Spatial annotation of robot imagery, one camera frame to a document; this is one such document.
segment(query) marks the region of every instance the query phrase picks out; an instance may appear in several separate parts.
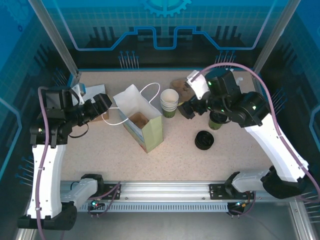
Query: green cup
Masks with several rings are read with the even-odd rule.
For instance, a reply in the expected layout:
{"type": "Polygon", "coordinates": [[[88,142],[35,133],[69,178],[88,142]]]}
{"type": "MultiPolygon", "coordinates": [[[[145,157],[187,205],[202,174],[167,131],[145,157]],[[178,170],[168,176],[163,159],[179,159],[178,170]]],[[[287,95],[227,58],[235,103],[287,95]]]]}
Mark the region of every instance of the green cup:
{"type": "Polygon", "coordinates": [[[162,108],[162,114],[165,118],[167,119],[170,119],[170,118],[173,118],[174,115],[176,114],[176,109],[173,110],[173,111],[166,111],[162,108]]]}
{"type": "Polygon", "coordinates": [[[218,130],[221,128],[221,126],[227,121],[228,117],[226,115],[216,113],[216,112],[210,112],[209,115],[209,128],[212,130],[218,130]]]}

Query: table surface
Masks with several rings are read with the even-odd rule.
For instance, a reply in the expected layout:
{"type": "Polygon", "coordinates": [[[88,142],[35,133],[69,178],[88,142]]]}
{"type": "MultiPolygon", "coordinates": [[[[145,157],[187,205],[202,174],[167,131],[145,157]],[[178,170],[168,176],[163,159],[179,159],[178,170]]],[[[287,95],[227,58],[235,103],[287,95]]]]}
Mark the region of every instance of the table surface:
{"type": "MultiPolygon", "coordinates": [[[[83,72],[81,83],[86,87],[105,84],[107,93],[114,96],[131,84],[140,90],[149,83],[158,82],[160,93],[169,88],[172,80],[185,78],[190,71],[134,71],[83,72]]],[[[251,76],[234,72],[241,91],[254,91],[251,76]]],[[[157,91],[147,88],[146,99],[157,91]]],[[[161,111],[160,94],[152,104],[161,111]]],[[[110,110],[109,122],[120,121],[117,110],[110,110]]],[[[219,181],[233,172],[269,168],[272,163],[254,140],[238,124],[230,122],[219,130],[208,126],[209,114],[196,114],[185,119],[179,111],[173,118],[163,117],[164,141],[150,153],[145,153],[124,126],[110,126],[104,121],[90,122],[88,133],[81,138],[69,138],[63,159],[61,180],[79,180],[87,173],[102,174],[109,181],[219,181]],[[214,136],[214,144],[203,151],[195,146],[195,137],[201,130],[214,136]]],[[[83,133],[75,127],[72,134],[83,133]]]]}

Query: paper bag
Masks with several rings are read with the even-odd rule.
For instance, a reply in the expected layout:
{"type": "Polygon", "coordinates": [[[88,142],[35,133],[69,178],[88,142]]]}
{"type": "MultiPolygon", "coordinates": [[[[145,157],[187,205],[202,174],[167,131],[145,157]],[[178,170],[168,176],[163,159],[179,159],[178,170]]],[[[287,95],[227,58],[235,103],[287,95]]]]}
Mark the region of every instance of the paper bag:
{"type": "Polygon", "coordinates": [[[133,114],[142,113],[149,122],[140,129],[129,119],[123,123],[127,131],[139,143],[146,153],[163,142],[162,114],[150,104],[136,88],[129,86],[125,91],[113,97],[122,120],[130,118],[133,114]]]}

